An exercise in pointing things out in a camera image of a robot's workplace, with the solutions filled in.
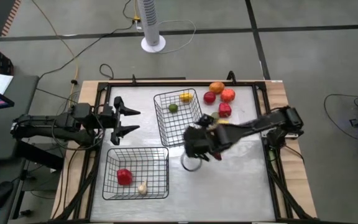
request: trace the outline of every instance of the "orange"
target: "orange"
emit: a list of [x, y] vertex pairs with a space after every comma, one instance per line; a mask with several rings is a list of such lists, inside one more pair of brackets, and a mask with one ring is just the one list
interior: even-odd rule
[[209, 85], [209, 90], [215, 94], [220, 94], [224, 89], [223, 82], [213, 82]]

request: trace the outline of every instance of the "wire basket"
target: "wire basket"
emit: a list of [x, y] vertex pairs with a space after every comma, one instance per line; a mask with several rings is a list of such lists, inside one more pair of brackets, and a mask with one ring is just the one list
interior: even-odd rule
[[[117, 171], [127, 169], [132, 173], [131, 185], [119, 185]], [[137, 188], [147, 180], [147, 194]], [[169, 193], [169, 156], [166, 147], [110, 149], [104, 171], [103, 199], [157, 199]]]
[[[193, 97], [189, 102], [183, 102], [180, 98], [182, 94], [191, 94]], [[170, 104], [178, 106], [176, 113], [169, 111]], [[183, 144], [183, 133], [186, 128], [189, 126], [198, 127], [195, 122], [203, 115], [196, 90], [192, 88], [155, 95], [154, 105], [161, 143], [167, 147]]]

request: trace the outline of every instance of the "concrete floor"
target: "concrete floor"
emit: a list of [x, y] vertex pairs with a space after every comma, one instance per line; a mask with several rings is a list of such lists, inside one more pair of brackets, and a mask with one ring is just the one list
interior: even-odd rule
[[[191, 19], [198, 28], [250, 27], [244, 1], [156, 0], [160, 20]], [[124, 0], [38, 1], [59, 34], [93, 34], [126, 27], [121, 14]], [[358, 1], [258, 0], [252, 1], [258, 27], [332, 26], [358, 24]], [[132, 15], [132, 6], [127, 9]], [[191, 29], [166, 26], [162, 29]], [[36, 7], [23, 3], [9, 36], [52, 35]], [[189, 35], [168, 36], [168, 48], [185, 43]], [[270, 76], [284, 80], [287, 96], [305, 122], [300, 138], [316, 211], [320, 219], [358, 223], [358, 141], [341, 133], [323, 110], [330, 93], [358, 95], [358, 30], [260, 33]], [[80, 58], [80, 83], [104, 80], [101, 63], [114, 69], [116, 78], [187, 77], [225, 78], [233, 70], [240, 79], [261, 80], [259, 58], [251, 33], [200, 34], [184, 49], [165, 55], [146, 54], [140, 37], [103, 39]], [[75, 53], [93, 39], [68, 40]], [[40, 75], [63, 65], [70, 54], [58, 40], [0, 42], [0, 50], [16, 65], [16, 72]], [[45, 77], [39, 88], [68, 96], [74, 64]], [[37, 92], [32, 114], [55, 114], [61, 99]], [[358, 115], [352, 99], [331, 98], [328, 111], [346, 131], [358, 136], [348, 119]], [[26, 195], [29, 203], [42, 199]], [[43, 221], [50, 209], [36, 208]], [[26, 218], [15, 223], [29, 223]]]

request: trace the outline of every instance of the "red bell pepper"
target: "red bell pepper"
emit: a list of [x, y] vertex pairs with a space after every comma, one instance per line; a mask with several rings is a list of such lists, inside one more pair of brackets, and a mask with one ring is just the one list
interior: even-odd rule
[[127, 169], [117, 171], [117, 180], [119, 185], [130, 185], [132, 183], [132, 173]]
[[231, 107], [228, 103], [219, 104], [219, 116], [221, 118], [227, 118], [231, 115]]

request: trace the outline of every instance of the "green lime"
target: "green lime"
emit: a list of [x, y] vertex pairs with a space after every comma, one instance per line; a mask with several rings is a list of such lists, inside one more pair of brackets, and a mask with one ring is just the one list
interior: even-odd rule
[[219, 119], [219, 113], [218, 113], [218, 112], [212, 113], [211, 116], [212, 116], [215, 120], [218, 120], [218, 119]]
[[178, 105], [172, 103], [171, 105], [168, 106], [168, 110], [171, 113], [176, 113], [176, 112], [178, 112]]

